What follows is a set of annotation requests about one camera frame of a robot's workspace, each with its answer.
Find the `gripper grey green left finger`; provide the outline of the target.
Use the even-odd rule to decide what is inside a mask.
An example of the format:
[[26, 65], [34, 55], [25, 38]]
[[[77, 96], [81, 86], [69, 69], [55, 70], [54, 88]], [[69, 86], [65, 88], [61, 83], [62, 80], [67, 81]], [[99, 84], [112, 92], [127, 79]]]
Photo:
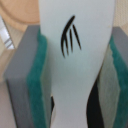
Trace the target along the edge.
[[4, 74], [16, 128], [50, 128], [49, 73], [47, 40], [29, 26]]

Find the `gripper grey green right finger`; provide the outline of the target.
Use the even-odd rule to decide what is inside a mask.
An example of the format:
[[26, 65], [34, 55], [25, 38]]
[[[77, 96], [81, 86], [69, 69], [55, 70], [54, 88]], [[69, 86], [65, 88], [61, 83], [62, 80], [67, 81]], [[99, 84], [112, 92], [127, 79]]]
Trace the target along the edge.
[[128, 36], [114, 27], [98, 78], [104, 128], [128, 128]]

